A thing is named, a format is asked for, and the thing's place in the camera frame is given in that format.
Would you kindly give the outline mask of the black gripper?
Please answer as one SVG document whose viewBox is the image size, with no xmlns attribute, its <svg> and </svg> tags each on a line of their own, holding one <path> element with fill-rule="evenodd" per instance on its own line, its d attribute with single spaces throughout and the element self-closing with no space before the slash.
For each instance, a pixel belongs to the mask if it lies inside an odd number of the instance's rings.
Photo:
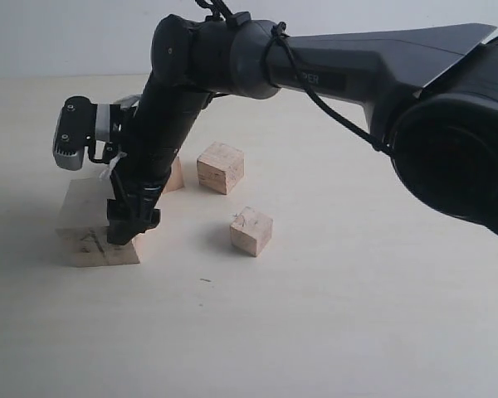
<svg viewBox="0 0 498 398">
<path fill-rule="evenodd" d="M 110 172 L 114 197 L 107 201 L 107 241 L 127 245 L 160 221 L 157 202 L 171 176 L 178 155 L 174 144 L 130 143 Z"/>
</svg>

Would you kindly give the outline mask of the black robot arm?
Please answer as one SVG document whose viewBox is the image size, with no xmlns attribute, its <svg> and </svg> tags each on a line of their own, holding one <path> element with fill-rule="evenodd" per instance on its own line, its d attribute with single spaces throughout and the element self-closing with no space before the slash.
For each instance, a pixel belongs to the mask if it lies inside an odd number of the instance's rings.
<svg viewBox="0 0 498 398">
<path fill-rule="evenodd" d="M 108 240 L 156 227 L 157 201 L 199 114 L 218 96 L 306 93 L 391 159 L 402 184 L 444 215 L 498 235 L 498 35 L 480 23 L 290 36 L 245 13 L 157 25 L 152 70 L 127 113 L 111 174 Z"/>
</svg>

